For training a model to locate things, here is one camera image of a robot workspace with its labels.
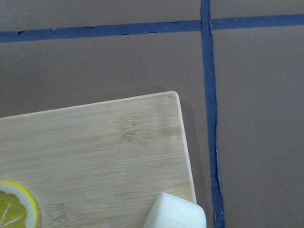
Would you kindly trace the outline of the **lemon slice near bun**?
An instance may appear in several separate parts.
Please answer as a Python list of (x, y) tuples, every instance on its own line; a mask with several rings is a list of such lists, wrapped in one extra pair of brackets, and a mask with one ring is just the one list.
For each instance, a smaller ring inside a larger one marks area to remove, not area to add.
[(38, 206), (21, 185), (0, 182), (0, 226), (2, 228), (37, 228)]

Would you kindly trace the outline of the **bamboo cutting board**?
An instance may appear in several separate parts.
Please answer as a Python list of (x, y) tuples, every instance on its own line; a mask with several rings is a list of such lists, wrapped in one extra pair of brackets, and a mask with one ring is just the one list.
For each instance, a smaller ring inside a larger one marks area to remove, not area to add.
[(195, 202), (176, 92), (4, 117), (0, 178), (41, 228), (141, 228), (161, 192)]

